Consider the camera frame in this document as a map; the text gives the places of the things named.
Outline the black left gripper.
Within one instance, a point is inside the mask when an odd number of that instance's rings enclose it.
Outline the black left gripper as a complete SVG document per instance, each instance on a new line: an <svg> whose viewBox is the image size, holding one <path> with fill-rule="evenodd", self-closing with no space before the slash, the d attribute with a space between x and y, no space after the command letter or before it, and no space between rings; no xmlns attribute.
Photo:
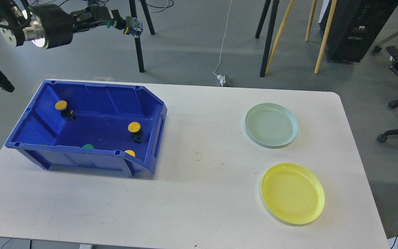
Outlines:
<svg viewBox="0 0 398 249"><path fill-rule="evenodd" d="M114 20L113 14L105 6L88 6L79 11L66 13L56 4L30 7L30 41L35 46L51 49L68 45L74 33L82 33L92 28L113 22L111 27L123 34L134 31L131 16Z"/></svg>

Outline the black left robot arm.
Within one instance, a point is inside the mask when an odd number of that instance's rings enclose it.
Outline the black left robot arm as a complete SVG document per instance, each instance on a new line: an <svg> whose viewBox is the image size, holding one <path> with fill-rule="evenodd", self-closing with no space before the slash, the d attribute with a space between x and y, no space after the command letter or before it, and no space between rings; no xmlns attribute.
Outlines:
<svg viewBox="0 0 398 249"><path fill-rule="evenodd" d="M113 27L134 38L142 33L139 19L122 17L118 10L109 10L104 5L88 5L68 13L52 2L0 0L0 42L5 41L12 47L30 41L43 49L61 47L70 44L74 34L99 26ZM15 90L1 70L0 88L6 92Z"/></svg>

